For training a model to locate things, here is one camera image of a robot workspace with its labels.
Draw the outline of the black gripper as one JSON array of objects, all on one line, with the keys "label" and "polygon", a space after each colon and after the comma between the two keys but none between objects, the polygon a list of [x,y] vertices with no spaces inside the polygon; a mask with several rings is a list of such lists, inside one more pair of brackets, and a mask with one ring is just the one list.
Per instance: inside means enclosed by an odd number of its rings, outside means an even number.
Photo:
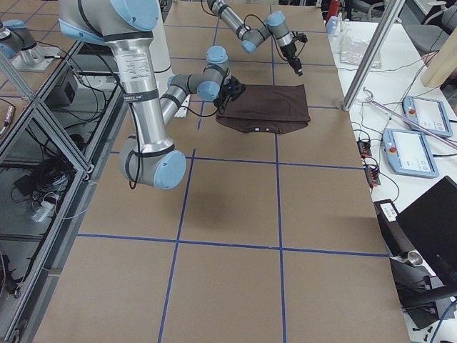
[{"label": "black gripper", "polygon": [[283,47],[283,56],[286,58],[290,67],[293,68],[297,76],[303,75],[301,61],[296,55],[297,49],[295,44],[287,44]]},{"label": "black gripper", "polygon": [[224,111],[230,101],[237,100],[246,90],[246,85],[238,79],[229,79],[220,88],[219,94],[214,100],[214,106],[218,111]]}]

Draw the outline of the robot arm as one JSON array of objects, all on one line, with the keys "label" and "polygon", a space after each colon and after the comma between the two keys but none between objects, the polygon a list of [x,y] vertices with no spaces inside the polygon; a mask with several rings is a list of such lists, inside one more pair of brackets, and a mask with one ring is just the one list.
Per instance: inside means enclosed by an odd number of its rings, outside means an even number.
[{"label": "robot arm", "polygon": [[305,34],[289,29],[282,11],[270,13],[265,19],[247,14],[243,19],[225,1],[200,1],[203,11],[222,20],[241,41],[243,50],[253,54],[267,39],[272,38],[277,52],[297,76],[303,75],[299,54],[308,39]]},{"label": "robot arm", "polygon": [[173,76],[160,94],[151,57],[153,30],[162,20],[157,1],[60,1],[59,9],[63,34],[106,45],[114,55],[135,128],[119,156],[122,174],[131,187],[173,189],[184,177],[186,157],[176,149],[166,127],[186,97],[196,94],[221,111],[246,89],[232,76],[226,50],[212,46],[202,73]]}]

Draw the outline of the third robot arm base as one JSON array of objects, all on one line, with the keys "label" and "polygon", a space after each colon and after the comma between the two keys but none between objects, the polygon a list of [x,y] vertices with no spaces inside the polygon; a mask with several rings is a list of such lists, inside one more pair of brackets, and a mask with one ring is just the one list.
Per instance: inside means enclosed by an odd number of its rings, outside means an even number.
[{"label": "third robot arm base", "polygon": [[61,56],[58,47],[40,46],[22,20],[1,22],[1,52],[18,71],[44,72]]}]

